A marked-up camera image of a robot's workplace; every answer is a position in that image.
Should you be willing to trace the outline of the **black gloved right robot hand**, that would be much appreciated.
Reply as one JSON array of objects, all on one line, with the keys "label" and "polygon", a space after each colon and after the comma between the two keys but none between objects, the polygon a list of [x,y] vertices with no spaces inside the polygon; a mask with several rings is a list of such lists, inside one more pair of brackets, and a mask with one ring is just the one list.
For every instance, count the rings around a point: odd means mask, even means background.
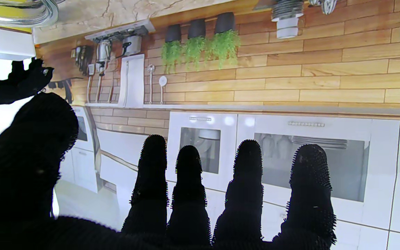
[{"label": "black gloved right robot hand", "polygon": [[48,85],[53,77],[53,67],[44,67],[43,60],[32,58],[28,69],[22,61],[12,61],[11,73],[7,79],[0,80],[0,105],[36,95]]}]

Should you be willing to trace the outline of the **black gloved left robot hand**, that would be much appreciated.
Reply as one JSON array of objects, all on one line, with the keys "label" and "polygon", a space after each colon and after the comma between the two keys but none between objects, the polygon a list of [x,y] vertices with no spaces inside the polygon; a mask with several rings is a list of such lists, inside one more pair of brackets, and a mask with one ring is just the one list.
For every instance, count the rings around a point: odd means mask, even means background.
[{"label": "black gloved left robot hand", "polygon": [[269,242],[261,235],[263,167],[255,140],[244,140],[237,149],[214,231],[193,145],[179,151],[167,219],[167,149],[160,135],[143,143],[121,231],[79,217],[53,218],[52,191],[78,130],[71,106],[42,92],[0,134],[0,250],[329,250],[335,244],[327,156],[317,144],[305,144],[294,155],[287,217]]}]

